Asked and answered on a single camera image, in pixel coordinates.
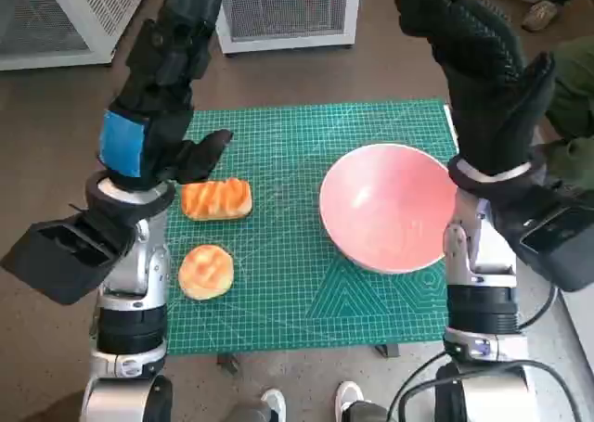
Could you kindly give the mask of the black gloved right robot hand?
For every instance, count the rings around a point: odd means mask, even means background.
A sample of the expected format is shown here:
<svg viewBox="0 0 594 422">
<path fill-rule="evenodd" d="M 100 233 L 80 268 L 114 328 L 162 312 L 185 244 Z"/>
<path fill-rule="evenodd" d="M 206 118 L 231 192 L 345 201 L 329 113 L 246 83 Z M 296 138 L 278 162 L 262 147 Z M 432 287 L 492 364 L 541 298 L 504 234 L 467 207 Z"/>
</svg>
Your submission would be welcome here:
<svg viewBox="0 0 594 422">
<path fill-rule="evenodd" d="M 404 34 L 424 38 L 447 80 L 458 153 L 496 176 L 529 161 L 552 99 L 555 60 L 526 60 L 505 15 L 486 0 L 394 0 Z"/>
</svg>

